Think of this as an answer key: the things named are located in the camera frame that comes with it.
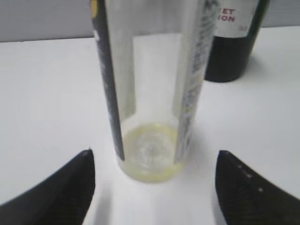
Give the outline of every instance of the gray wall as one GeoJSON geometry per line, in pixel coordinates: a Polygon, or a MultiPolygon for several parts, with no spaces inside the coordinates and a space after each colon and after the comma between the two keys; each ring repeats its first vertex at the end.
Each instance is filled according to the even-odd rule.
{"type": "MultiPolygon", "coordinates": [[[[300,25],[300,0],[271,0],[263,26],[300,25]]],[[[89,0],[0,0],[0,42],[91,37],[89,0]]]]}

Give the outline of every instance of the black carbon fiber object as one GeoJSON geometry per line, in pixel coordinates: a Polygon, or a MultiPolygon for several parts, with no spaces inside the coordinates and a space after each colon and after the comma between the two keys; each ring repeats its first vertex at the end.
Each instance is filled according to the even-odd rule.
{"type": "Polygon", "coordinates": [[[220,151],[216,191],[228,225],[300,225],[300,201],[220,151]]]}
{"type": "Polygon", "coordinates": [[[0,225],[81,225],[94,190],[94,156],[92,150],[86,150],[42,183],[0,206],[0,225]]]}

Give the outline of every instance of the dark green bottle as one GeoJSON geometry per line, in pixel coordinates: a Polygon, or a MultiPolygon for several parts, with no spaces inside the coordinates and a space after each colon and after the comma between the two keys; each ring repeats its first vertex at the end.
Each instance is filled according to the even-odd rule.
{"type": "Polygon", "coordinates": [[[270,0],[221,0],[205,79],[230,82],[244,72],[270,0]]]}

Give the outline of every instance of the bottle base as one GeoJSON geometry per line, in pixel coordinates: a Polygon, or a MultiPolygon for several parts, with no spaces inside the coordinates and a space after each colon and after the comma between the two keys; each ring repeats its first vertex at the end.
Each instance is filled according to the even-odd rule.
{"type": "Polygon", "coordinates": [[[121,169],[144,182],[168,180],[183,167],[174,164],[176,129],[163,124],[148,124],[129,131],[123,138],[125,161],[121,169]]]}

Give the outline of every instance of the white table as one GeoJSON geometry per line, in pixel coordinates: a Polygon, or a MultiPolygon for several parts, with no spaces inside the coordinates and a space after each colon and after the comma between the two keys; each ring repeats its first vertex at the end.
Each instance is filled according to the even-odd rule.
{"type": "Polygon", "coordinates": [[[300,27],[262,29],[241,79],[205,82],[184,171],[143,184],[116,164],[92,38],[1,43],[0,203],[89,147],[97,188],[85,225],[222,225],[218,150],[300,198],[299,57],[300,27]]]}

